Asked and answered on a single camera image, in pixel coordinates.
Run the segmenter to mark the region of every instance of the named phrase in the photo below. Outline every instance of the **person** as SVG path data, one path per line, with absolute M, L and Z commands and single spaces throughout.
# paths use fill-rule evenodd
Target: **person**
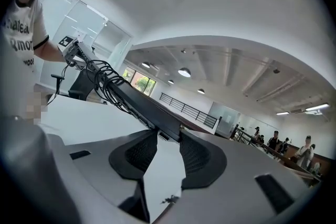
M 58 46 L 49 40 L 39 0 L 13 0 L 1 22 L 1 30 L 29 71 L 35 71 L 34 55 L 47 61 L 65 62 Z
M 289 138 L 287 137 L 285 141 L 283 141 L 278 148 L 278 153 L 280 153 L 282 156 L 284 156 L 284 154 L 287 152 L 289 148 L 288 141 L 289 141 Z
M 260 135 L 259 127 L 255 127 L 255 129 L 256 129 L 256 133 L 254 134 L 253 138 L 256 139 L 256 140 L 258 140 L 259 139 L 259 135 Z M 253 139 L 251 139 L 250 143 L 255 144 L 256 142 Z
M 257 126 L 257 127 L 255 127 L 255 130 L 256 130 L 256 133 L 254 134 L 254 138 L 258 139 L 259 135 L 260 135 L 260 128 Z
M 262 142 L 264 144 L 264 135 L 260 135 L 259 138 L 258 138 L 258 141 Z
M 320 173 L 322 164 L 321 163 L 315 163 L 314 167 L 310 169 L 310 172 L 312 174 L 318 175 Z
M 270 140 L 268 141 L 267 145 L 272 149 L 275 150 L 275 148 L 277 147 L 277 144 L 279 144 L 279 132 L 278 131 L 274 131 L 274 136 L 270 138 Z
M 306 137 L 306 144 L 301 147 L 294 155 L 294 157 L 297 159 L 297 165 L 301 166 L 303 169 L 307 169 L 309 163 L 314 157 L 314 148 L 315 145 L 310 145 L 311 142 L 311 136 L 308 135 Z

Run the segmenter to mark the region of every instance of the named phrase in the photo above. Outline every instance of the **trees outside window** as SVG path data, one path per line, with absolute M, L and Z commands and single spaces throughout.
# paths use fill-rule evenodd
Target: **trees outside window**
M 156 82 L 145 75 L 127 67 L 122 75 L 138 91 L 150 95 Z

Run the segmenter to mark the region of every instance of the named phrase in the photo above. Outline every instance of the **white t-shirt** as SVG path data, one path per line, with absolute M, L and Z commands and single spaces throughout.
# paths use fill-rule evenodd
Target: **white t-shirt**
M 306 150 L 310 148 L 310 155 L 307 156 L 305 154 Z M 295 153 L 296 156 L 302 156 L 298 162 L 297 165 L 301 166 L 304 169 L 307 169 L 310 161 L 313 159 L 314 157 L 314 149 L 309 145 L 308 147 L 303 146 L 301 148 L 299 148 L 299 150 Z
M 18 58 L 34 72 L 34 50 L 49 39 L 41 2 L 30 0 L 28 4 L 23 4 L 13 0 L 1 22 L 1 30 Z

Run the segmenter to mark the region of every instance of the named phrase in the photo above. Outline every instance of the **ceiling beam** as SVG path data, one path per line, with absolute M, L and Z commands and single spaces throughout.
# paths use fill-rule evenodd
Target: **ceiling beam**
M 305 77 L 301 74 L 298 74 L 294 77 L 292 77 L 290 80 L 286 81 L 283 85 L 277 87 L 276 89 L 270 91 L 269 93 L 263 95 L 259 99 L 257 99 L 257 102 L 262 103 L 268 100 L 273 99 L 277 95 L 284 93 L 285 91 L 288 91 L 290 88 L 294 87 L 295 85 L 299 84 Z
M 263 59 L 263 64 L 258 66 L 254 74 L 250 77 L 247 84 L 244 86 L 242 92 L 245 95 L 246 92 L 260 79 L 260 77 L 266 72 L 268 67 L 273 61 L 267 57 Z
M 174 60 L 181 66 L 181 62 L 178 60 L 178 58 L 172 53 L 166 46 L 163 46 L 163 48 L 171 55 L 171 57 L 174 58 Z
M 225 65 L 224 65 L 224 78 L 223 78 L 223 84 L 224 86 L 227 86 L 227 80 L 230 74 L 231 69 L 231 55 L 232 55 L 232 49 L 231 48 L 225 48 Z
M 200 71 L 201 71 L 201 73 L 203 75 L 203 79 L 207 80 L 207 75 L 206 75 L 206 72 L 205 72 L 205 68 L 204 68 L 203 62 L 201 61 L 201 59 L 199 57 L 200 55 L 198 54 L 197 49 L 194 46 L 192 46 L 192 48 L 193 48 L 193 50 L 195 52 L 194 56 L 196 57 L 198 67 L 199 67 L 199 69 L 200 69 Z

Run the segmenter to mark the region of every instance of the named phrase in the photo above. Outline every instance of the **man in white shirt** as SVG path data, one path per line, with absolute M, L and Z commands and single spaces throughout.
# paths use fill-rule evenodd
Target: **man in white shirt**
M 311 136 L 308 135 L 306 137 L 306 144 L 294 155 L 298 159 L 297 165 L 301 166 L 303 169 L 307 169 L 309 163 L 314 157 L 314 147 L 310 145 L 310 142 Z
M 47 61 L 65 61 L 49 40 L 39 0 L 13 0 L 0 26 L 5 41 L 31 72 L 35 70 L 34 55 Z

